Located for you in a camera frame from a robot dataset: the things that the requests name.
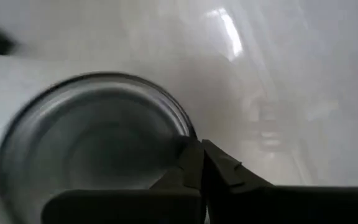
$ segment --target white surface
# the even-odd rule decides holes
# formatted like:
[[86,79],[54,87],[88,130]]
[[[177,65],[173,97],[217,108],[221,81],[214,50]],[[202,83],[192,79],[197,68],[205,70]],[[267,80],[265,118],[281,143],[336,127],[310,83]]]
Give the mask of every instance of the white surface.
[[37,93],[122,71],[274,184],[358,185],[358,1],[0,0],[0,137]]

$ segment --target shiny metal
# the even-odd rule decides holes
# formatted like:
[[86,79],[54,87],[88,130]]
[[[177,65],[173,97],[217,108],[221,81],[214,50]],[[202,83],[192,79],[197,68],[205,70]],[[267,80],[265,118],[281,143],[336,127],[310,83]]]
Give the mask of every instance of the shiny metal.
[[0,195],[12,215],[38,223],[66,189],[147,189],[195,133],[161,88],[120,73],[63,82],[14,120],[0,149]]

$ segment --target can lid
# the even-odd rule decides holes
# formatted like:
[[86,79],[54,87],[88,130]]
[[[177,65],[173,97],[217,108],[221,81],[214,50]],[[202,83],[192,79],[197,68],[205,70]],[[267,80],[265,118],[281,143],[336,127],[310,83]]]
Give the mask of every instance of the can lid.
[[180,105],[139,77],[76,77],[30,102],[0,148],[0,194],[24,223],[68,189],[147,189],[195,136]]

